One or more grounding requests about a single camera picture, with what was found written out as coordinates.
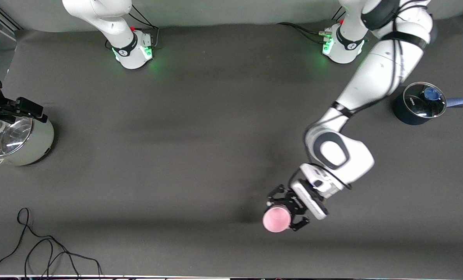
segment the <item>blue handle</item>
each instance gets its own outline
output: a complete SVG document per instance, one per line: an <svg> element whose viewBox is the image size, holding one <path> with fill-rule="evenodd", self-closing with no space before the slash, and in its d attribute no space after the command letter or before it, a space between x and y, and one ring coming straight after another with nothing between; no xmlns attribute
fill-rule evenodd
<svg viewBox="0 0 463 280"><path fill-rule="evenodd" d="M463 105L463 98L448 98L447 105L447 107Z"/></svg>

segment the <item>white pot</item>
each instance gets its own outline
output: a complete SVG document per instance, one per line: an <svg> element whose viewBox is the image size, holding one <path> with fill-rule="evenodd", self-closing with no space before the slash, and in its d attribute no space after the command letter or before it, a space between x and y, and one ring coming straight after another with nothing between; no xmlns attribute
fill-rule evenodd
<svg viewBox="0 0 463 280"><path fill-rule="evenodd" d="M22 135L22 142L11 143L15 149L0 154L0 164L28 165L43 157L50 150L54 138L54 130L50 120L46 123L30 120L30 131Z"/></svg>

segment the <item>gray tabletop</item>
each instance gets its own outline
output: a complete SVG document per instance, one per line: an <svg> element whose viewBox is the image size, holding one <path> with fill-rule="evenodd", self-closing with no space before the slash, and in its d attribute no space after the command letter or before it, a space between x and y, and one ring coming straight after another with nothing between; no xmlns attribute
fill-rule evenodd
<svg viewBox="0 0 463 280"><path fill-rule="evenodd" d="M437 26L406 84L463 97L463 16ZM39 163L0 167L0 258L30 207L38 233L111 275L463 279L463 108L422 126L399 122L390 100L361 112L344 134L367 144L374 168L327 202L325 220L297 233L262 227L266 193L306 161L304 128L373 37L337 65L286 26L164 28L137 70L103 42L99 32L19 35L5 93L45 106L57 141ZM23 273L36 241L26 237L0 274ZM32 256L36 272L47 254Z"/></svg>

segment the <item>white wall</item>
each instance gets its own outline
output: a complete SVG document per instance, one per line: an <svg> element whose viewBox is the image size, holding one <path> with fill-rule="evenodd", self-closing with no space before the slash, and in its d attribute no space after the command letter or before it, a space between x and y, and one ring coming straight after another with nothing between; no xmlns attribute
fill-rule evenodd
<svg viewBox="0 0 463 280"><path fill-rule="evenodd" d="M339 7L336 0L133 0L133 4L158 26L309 23L331 18ZM26 29L94 30L70 16L62 0L0 0L0 7ZM463 14L463 0L432 0L429 12L438 19L458 16ZM129 16L125 19L129 25L142 27Z"/></svg>

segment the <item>gray table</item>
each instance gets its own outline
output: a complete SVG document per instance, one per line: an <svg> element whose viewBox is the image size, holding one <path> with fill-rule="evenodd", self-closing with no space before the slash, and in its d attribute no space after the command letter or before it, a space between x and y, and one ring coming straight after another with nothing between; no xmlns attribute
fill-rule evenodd
<svg viewBox="0 0 463 280"><path fill-rule="evenodd" d="M437 25L406 83L463 97L463 16ZM126 70L103 41L19 35L5 92L43 104L57 143L39 163L0 168L0 257L27 206L36 231L111 275L463 279L463 108L422 126L399 122L390 100L361 112L344 133L375 167L329 200L326 220L271 234L266 193L306 161L305 126L364 55L336 65L280 25L164 28L155 59ZM26 237L0 273L23 273L36 241ZM47 254L32 257L35 272Z"/></svg>

